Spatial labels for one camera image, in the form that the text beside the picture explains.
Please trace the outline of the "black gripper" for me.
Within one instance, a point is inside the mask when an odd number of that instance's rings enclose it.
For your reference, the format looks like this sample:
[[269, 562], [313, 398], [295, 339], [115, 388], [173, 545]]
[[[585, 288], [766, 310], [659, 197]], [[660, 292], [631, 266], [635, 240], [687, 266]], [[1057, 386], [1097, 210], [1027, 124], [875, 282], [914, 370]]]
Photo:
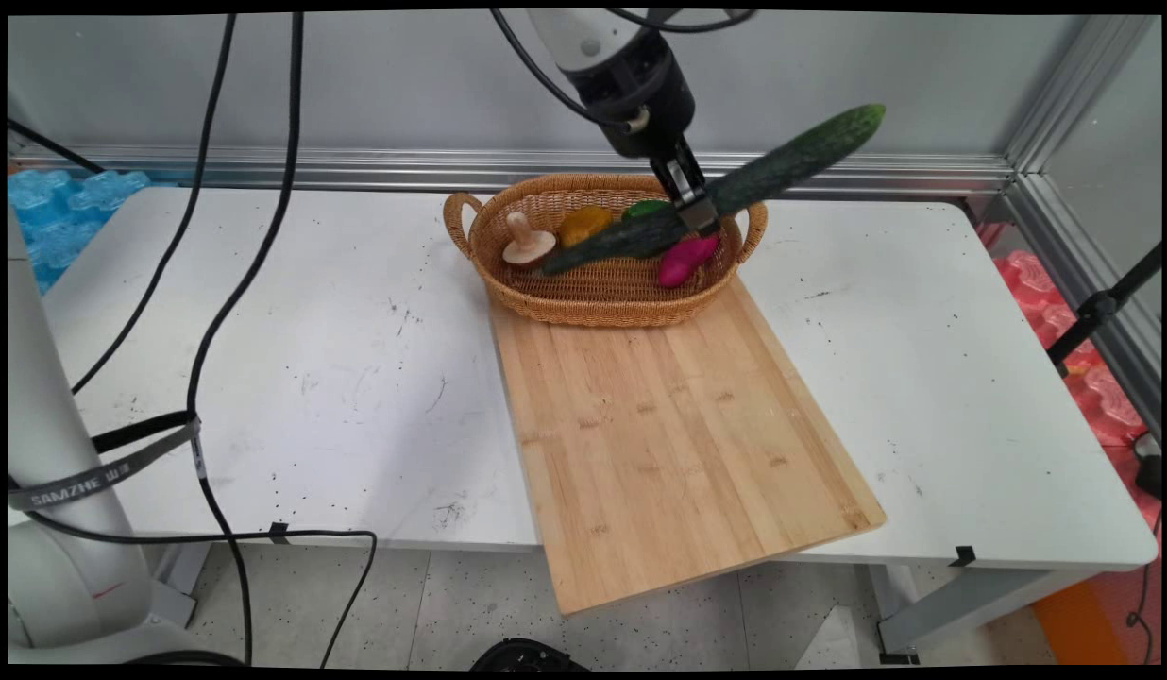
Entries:
[[622, 157], [650, 160], [680, 219], [700, 237], [720, 227], [707, 180], [685, 138], [696, 99], [666, 42], [633, 42], [605, 63], [584, 69], [581, 103], [600, 119], [640, 122], [640, 129], [605, 129]]

